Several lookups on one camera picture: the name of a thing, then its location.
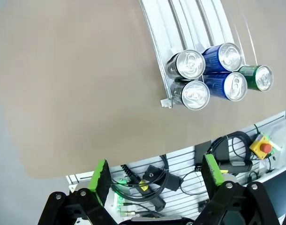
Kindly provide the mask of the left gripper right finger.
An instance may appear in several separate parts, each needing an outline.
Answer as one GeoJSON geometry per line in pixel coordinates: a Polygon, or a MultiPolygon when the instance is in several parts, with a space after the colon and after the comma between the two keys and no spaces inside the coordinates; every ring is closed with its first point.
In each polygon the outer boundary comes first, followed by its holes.
{"type": "Polygon", "coordinates": [[[237,212],[244,225],[278,225],[279,220],[263,183],[246,186],[225,180],[212,154],[203,156],[201,173],[210,201],[194,221],[195,225],[219,225],[228,212],[237,212]]]}

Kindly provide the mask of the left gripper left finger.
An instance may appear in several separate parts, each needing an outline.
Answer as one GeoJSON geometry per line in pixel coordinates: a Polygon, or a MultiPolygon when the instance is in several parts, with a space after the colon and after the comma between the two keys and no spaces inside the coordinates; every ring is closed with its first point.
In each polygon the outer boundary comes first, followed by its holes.
{"type": "Polygon", "coordinates": [[[116,225],[104,208],[111,187],[111,173],[107,160],[99,161],[88,187],[66,195],[49,195],[39,219],[39,225],[73,225],[78,218],[87,218],[92,225],[116,225]]]}

